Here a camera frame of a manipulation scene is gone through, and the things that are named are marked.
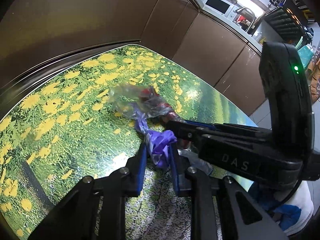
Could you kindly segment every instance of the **blue cloth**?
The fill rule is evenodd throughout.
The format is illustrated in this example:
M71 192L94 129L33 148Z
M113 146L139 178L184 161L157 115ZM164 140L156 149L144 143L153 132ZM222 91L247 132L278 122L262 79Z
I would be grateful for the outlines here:
M252 198L266 211L279 204L289 192L290 190L276 191L261 186L257 182L254 182L248 191ZM274 209L273 212L281 214L281 218L277 222L287 235L299 232L307 224L313 213L313 203L307 182L303 181L291 199Z

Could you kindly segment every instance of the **cabinet door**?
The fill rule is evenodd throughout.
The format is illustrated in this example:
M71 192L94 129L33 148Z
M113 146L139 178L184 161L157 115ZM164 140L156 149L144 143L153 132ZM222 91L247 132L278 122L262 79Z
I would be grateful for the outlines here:
M172 60L214 86L244 46L229 30L199 14Z
M187 4L188 0L158 0L141 36L141 44L161 53Z
M214 87L246 115L250 115L265 99L259 74L260 57L248 46Z

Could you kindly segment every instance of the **kitchen counter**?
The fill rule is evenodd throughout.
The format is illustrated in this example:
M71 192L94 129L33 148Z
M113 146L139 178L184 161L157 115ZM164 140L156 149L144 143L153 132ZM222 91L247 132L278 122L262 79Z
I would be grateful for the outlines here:
M142 46L127 45L76 64L0 122L0 208L21 240L82 177L108 176L138 150L134 122L108 103L109 89L125 82L153 85L184 119L255 126L203 80ZM215 167L212 174L222 178L226 172ZM250 181L236 179L248 190ZM177 199L170 173L148 162L143 191L126 202L126 221L126 239L190 239L190 199Z
M213 10L211 7L205 5L202 0L193 0L194 5L198 6L198 9L203 14L210 17L212 20L217 21L219 24L223 25L225 28L229 29L232 33L234 33L236 36L238 36L240 39L244 41L247 45L252 47L252 49L255 49L258 54L262 52L262 46L255 41L251 35L246 33L243 29L241 29L238 25L224 17L223 15L219 14L215 10Z

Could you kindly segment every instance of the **white microwave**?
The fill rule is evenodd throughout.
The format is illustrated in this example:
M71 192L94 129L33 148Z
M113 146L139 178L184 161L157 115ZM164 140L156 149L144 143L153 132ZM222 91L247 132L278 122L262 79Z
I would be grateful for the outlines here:
M234 11L239 8L237 5L234 5L227 0L203 0L203 2L206 6L209 6L219 14L230 18L231 20L236 16Z

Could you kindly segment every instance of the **stainless steel faucet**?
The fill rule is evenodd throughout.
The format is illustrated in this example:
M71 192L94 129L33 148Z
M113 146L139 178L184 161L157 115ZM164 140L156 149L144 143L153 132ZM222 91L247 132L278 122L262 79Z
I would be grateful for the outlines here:
M256 19L256 16L254 15L254 12L253 12L250 8L248 8L248 7L246 7L246 6L235 10L235 13L240 14L240 13L241 13L243 10L245 10L245 9L248 10L248 11L250 11L250 12L252 13L252 17L253 17L253 19L252 19L249 27L248 27L247 30L245 31L245 32L247 33L247 32L251 29L251 27L252 27L252 25L253 25L253 23L254 23L254 21L255 21L255 19Z

